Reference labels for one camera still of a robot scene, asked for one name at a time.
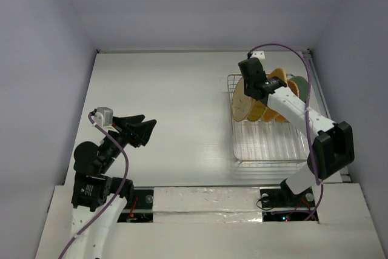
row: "wire basket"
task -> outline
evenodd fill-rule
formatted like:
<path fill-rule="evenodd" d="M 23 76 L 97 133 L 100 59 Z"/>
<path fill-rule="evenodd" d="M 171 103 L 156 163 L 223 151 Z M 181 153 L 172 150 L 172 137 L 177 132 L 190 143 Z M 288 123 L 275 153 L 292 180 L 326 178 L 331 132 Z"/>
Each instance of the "wire basket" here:
<path fill-rule="evenodd" d="M 256 175 L 283 179 L 295 173 L 309 152 L 306 138 L 291 123 L 271 121 L 236 122 L 232 115 L 232 98 L 240 74 L 227 78 L 230 116 L 233 131 L 234 171 L 242 178 Z"/>

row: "purple cable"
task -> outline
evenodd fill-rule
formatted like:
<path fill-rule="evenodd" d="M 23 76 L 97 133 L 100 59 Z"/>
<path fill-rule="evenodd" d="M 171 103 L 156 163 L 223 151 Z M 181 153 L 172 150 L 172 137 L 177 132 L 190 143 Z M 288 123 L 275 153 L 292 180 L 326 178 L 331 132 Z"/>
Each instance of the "purple cable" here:
<path fill-rule="evenodd" d="M 286 46 L 286 45 L 282 45 L 282 44 L 278 44 L 278 43 L 268 43 L 268 44 L 263 44 L 263 45 L 258 45 L 256 47 L 254 47 L 253 49 L 251 49 L 249 52 L 248 52 L 248 58 L 250 58 L 250 56 L 252 55 L 252 52 L 254 50 L 257 50 L 259 48 L 262 48 L 262 47 L 267 47 L 269 45 L 275 45 L 275 46 L 278 46 L 278 47 L 283 47 L 287 50 L 290 50 L 291 52 L 293 52 L 296 56 L 298 56 L 298 58 L 303 62 L 305 68 L 306 68 L 306 72 L 307 72 L 307 81 L 309 83 L 309 91 L 307 93 L 307 98 L 306 98 L 306 114 L 305 114 L 305 121 L 306 121 L 306 136 L 307 136 L 307 143 L 309 145 L 309 151 L 310 151 L 310 157 L 311 157 L 311 162 L 313 164 L 313 172 L 314 172 L 314 176 L 315 176 L 315 182 L 316 182 L 316 185 L 320 185 L 321 182 L 319 180 L 319 177 L 318 177 L 318 166 L 316 165 L 316 159 L 315 159 L 315 154 L 314 154 L 314 150 L 313 150 L 313 146 L 312 146 L 312 143 L 311 143 L 311 131 L 310 131 L 310 119 L 309 119 L 309 111 L 307 110 L 307 108 L 309 107 L 309 104 L 310 104 L 310 94 L 311 94 L 311 86 L 312 86 L 312 83 L 311 83 L 311 80 L 312 80 L 312 73 L 310 71 L 310 67 L 307 65 L 306 61 L 304 60 L 303 56 L 301 56 L 297 51 L 295 51 L 294 49 Z M 322 197 L 323 197 L 323 183 L 321 184 L 321 195 L 319 196 L 319 200 L 314 208 L 313 211 L 309 212 L 307 210 L 294 210 L 294 211 L 291 211 L 292 213 L 294 212 L 308 212 L 310 215 L 305 219 L 305 221 L 308 221 L 313 215 L 314 213 L 316 212 L 318 206 L 321 204 L 321 201 L 322 201 Z M 285 213 L 289 213 L 288 210 L 282 210 L 282 211 L 279 211 L 279 212 L 273 212 L 273 214 L 285 214 Z"/>
<path fill-rule="evenodd" d="M 295 51 L 294 49 L 292 49 L 292 48 L 290 48 L 290 47 L 288 47 L 286 45 L 277 44 L 275 42 L 274 43 L 263 44 L 263 45 L 258 45 L 256 47 L 254 47 L 253 49 L 251 49 L 251 51 L 248 52 L 248 55 L 251 55 L 254 50 L 257 50 L 257 49 L 262 48 L 262 47 L 267 47 L 268 45 L 276 45 L 276 46 L 279 46 L 279 47 L 283 47 L 283 48 L 285 48 L 287 50 L 290 50 L 296 56 L 298 56 L 298 58 L 303 62 L 304 66 L 306 68 L 307 81 L 309 82 L 309 92 L 307 93 L 307 98 L 306 98 L 306 114 L 305 114 L 306 135 L 307 135 L 307 143 L 309 145 L 309 150 L 310 150 L 311 162 L 313 164 L 313 171 L 314 171 L 314 176 L 315 176 L 315 182 L 316 182 L 316 185 L 320 185 L 321 183 L 320 183 L 319 178 L 318 178 L 318 167 L 316 165 L 316 160 L 315 160 L 315 155 L 314 155 L 314 151 L 313 151 L 313 146 L 312 146 L 312 143 L 311 143 L 309 111 L 307 110 L 307 108 L 309 107 L 309 104 L 310 104 L 311 80 L 312 80 L 312 74 L 310 72 L 310 67 L 307 65 L 307 63 L 304 60 L 304 58 L 297 51 Z"/>
<path fill-rule="evenodd" d="M 90 112 L 87 116 L 87 118 L 89 119 L 89 121 L 101 132 L 103 133 L 119 150 L 120 152 L 122 153 L 122 155 L 124 156 L 124 159 L 125 159 L 125 171 L 124 171 L 124 176 L 122 177 L 122 180 L 121 180 L 121 183 L 119 185 L 119 188 L 117 188 L 115 194 L 112 196 L 112 198 L 107 202 L 105 203 L 105 206 L 85 225 L 81 228 L 81 230 L 79 230 L 76 235 L 79 236 L 81 235 L 83 232 L 85 232 L 85 230 L 90 227 L 106 210 L 107 208 L 110 206 L 110 204 L 116 199 L 116 197 L 119 195 L 121 189 L 123 188 L 124 186 L 124 183 L 125 183 L 125 180 L 127 179 L 127 175 L 128 175 L 128 170 L 129 170 L 129 159 L 128 159 L 128 156 L 126 154 L 126 152 L 124 151 L 124 149 L 120 146 L 119 143 L 117 143 L 117 141 L 111 136 L 109 135 L 109 133 L 107 131 L 105 131 L 102 127 L 100 127 L 99 125 L 95 124 L 95 121 L 93 120 L 92 118 L 92 115 L 93 113 Z M 76 237 L 72 237 L 70 239 L 70 241 L 66 244 L 65 248 L 63 248 L 61 254 L 59 255 L 58 259 L 62 259 L 66 253 L 66 251 L 69 249 L 69 247 L 74 243 L 74 241 L 76 240 Z"/>

